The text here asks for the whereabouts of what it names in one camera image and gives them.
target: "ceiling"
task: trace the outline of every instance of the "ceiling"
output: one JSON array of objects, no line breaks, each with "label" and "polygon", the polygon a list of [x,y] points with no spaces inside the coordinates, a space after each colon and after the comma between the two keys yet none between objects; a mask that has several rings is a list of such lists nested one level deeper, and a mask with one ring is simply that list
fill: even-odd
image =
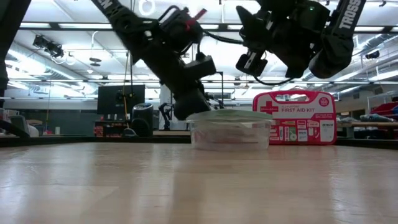
[{"label": "ceiling", "polygon": [[[256,1],[232,1],[225,0],[222,5],[219,5],[218,0],[154,0],[155,9],[150,8],[150,0],[120,0],[125,6],[134,8],[134,12],[141,17],[158,18],[169,6],[177,5],[178,7],[188,7],[194,14],[202,8],[208,12],[199,20],[201,23],[240,23],[239,17],[236,13],[236,6],[243,6],[251,12],[256,12],[259,5]],[[395,26],[398,24],[398,17],[395,12],[398,10],[398,1],[388,1],[384,7],[379,7],[380,1],[367,1],[364,11],[359,20],[361,26]],[[337,5],[337,1],[330,1],[328,8],[333,10]],[[30,7],[25,15],[24,22],[107,22],[102,13],[88,0],[32,0]],[[229,37],[232,39],[240,39],[237,32],[219,32],[217,35]],[[32,45],[36,35],[44,35],[48,40],[62,44],[65,51],[65,57],[61,59],[50,58],[48,53],[37,49]],[[361,59],[361,55],[353,57],[351,65],[344,69],[328,81],[373,81],[377,74],[396,71],[395,66],[398,65],[396,59],[389,61],[389,58],[396,55],[398,52],[398,39],[395,35],[381,36],[375,34],[358,34],[354,37],[356,45],[356,52],[362,51],[364,48],[369,50],[379,49],[380,57],[374,60]],[[370,40],[379,40],[382,42],[373,46],[369,44]],[[29,79],[43,79],[43,76],[49,79],[57,80],[82,80],[82,79],[101,79],[107,76],[110,80],[125,79],[126,72],[126,50],[123,44],[119,41],[116,35],[110,31],[51,31],[51,30],[20,30],[15,38],[12,52],[9,52],[8,61],[23,60],[18,57],[26,59],[29,57],[31,62],[26,69],[27,72],[12,71],[12,78],[29,78]],[[240,45],[232,45],[213,40],[205,37],[201,44],[201,51],[207,55],[211,55],[216,63],[218,71],[224,72],[224,80],[234,80],[239,77],[243,81],[240,85],[234,83],[225,83],[224,87],[236,95],[236,98],[253,98],[256,94],[271,91],[271,90],[288,90],[292,88],[303,88],[311,90],[325,90],[337,93],[341,90],[351,88],[350,84],[327,84],[327,83],[289,83],[278,87],[269,87],[257,83],[247,83],[246,81],[253,81],[250,76],[237,71],[235,64],[241,54],[246,53],[247,49]],[[194,50],[188,51],[189,56],[184,60],[189,62]],[[100,67],[93,67],[90,64],[92,61],[90,57],[99,58],[102,60]],[[261,79],[266,81],[282,81],[285,80],[284,75],[287,67],[273,54],[267,54],[269,61],[264,70]],[[39,64],[45,65],[45,70],[34,69],[40,68]],[[21,65],[10,66],[9,70]],[[383,77],[384,80],[394,79],[394,75],[388,78]],[[139,61],[134,66],[134,83],[140,83],[140,80],[156,80],[157,77],[146,67],[143,61]],[[204,78],[205,80],[221,80],[219,75]],[[311,76],[309,72],[301,81],[317,82],[321,81]],[[104,83],[83,83],[83,82],[57,82],[54,84],[58,88],[59,95],[62,91],[68,90],[76,92],[76,96],[95,95],[96,88]],[[10,88],[17,88],[20,90],[28,90],[32,87],[37,87],[38,82],[12,82]],[[149,98],[159,98],[159,84],[145,83],[148,87],[146,95]],[[205,83],[205,88],[210,92],[217,92],[221,89],[220,83]]]}]

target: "table surface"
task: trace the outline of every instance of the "table surface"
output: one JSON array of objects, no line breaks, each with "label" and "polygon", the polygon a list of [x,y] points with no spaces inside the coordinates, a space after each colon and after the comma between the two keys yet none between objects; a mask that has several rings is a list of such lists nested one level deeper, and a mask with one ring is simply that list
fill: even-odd
[{"label": "table surface", "polygon": [[1,223],[398,223],[398,151],[82,143],[0,161]]}]

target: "computer monitor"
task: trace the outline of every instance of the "computer monitor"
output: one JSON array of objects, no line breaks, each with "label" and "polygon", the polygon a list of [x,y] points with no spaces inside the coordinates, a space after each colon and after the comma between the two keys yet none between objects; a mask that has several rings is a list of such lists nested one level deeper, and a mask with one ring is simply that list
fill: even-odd
[{"label": "computer monitor", "polygon": [[[131,93],[131,86],[124,87],[126,97],[127,113],[132,113],[132,108],[145,102],[145,85],[133,85],[134,96],[128,97]],[[121,97],[123,86],[100,86],[98,87],[97,114],[124,114],[124,101]]]}]

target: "plastic container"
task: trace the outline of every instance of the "plastic container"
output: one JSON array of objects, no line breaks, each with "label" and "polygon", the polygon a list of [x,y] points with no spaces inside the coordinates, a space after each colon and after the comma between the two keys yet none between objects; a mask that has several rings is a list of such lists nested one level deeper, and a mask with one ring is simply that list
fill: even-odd
[{"label": "plastic container", "polygon": [[188,117],[191,142],[207,151],[258,151],[269,146],[272,116],[253,111],[214,110]]}]

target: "first aid kit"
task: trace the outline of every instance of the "first aid kit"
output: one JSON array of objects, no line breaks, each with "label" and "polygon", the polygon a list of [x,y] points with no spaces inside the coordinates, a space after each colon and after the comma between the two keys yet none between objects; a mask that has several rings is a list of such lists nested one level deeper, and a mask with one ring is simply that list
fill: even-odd
[{"label": "first aid kit", "polygon": [[213,110],[187,118],[195,149],[207,151],[264,150],[269,145],[272,116],[241,110]]},{"label": "first aid kit", "polygon": [[[281,98],[305,100],[278,100]],[[272,115],[270,144],[327,145],[336,141],[335,99],[322,91],[273,91],[254,98],[253,111]]]}]

